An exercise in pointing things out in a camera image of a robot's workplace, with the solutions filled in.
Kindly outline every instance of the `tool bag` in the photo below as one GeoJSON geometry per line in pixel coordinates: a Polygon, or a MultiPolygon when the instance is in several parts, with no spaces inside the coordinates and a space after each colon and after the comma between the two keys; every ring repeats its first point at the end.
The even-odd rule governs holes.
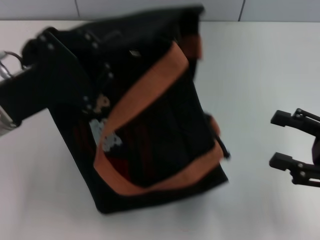
{"type": "Polygon", "coordinates": [[[33,101],[25,108],[34,109],[0,104],[15,122],[49,109],[101,213],[168,203],[227,181],[220,161],[229,154],[193,82],[202,11],[48,28],[23,48],[24,75],[33,81],[25,87],[37,86],[24,96],[33,101]]]}

